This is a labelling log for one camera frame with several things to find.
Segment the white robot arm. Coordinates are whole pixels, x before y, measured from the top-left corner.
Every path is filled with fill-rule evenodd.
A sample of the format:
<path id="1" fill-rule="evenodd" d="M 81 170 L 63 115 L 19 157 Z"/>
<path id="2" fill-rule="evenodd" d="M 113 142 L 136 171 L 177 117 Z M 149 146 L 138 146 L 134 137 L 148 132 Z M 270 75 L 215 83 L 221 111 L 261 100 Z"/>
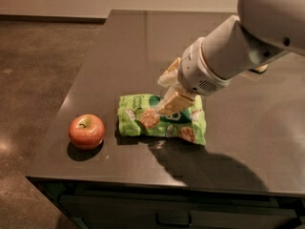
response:
<path id="1" fill-rule="evenodd" d="M 230 16 L 198 38 L 159 77 L 167 88 L 156 107 L 172 115 L 227 87 L 244 71 L 267 65 L 294 52 L 305 54 L 305 0 L 238 0 Z"/>

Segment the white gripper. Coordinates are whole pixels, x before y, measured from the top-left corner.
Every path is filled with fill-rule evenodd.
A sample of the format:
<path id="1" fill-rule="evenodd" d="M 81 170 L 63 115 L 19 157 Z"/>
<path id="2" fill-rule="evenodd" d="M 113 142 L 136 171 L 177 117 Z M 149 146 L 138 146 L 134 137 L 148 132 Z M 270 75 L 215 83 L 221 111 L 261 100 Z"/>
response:
<path id="1" fill-rule="evenodd" d="M 161 115 L 173 115 L 191 107 L 196 94 L 212 95 L 231 83 L 230 79 L 218 77 L 205 62 L 202 50 L 204 37 L 199 37 L 182 54 L 177 57 L 170 67 L 163 72 L 157 84 L 170 87 L 178 82 L 183 87 L 173 86 L 168 89 L 156 107 Z"/>

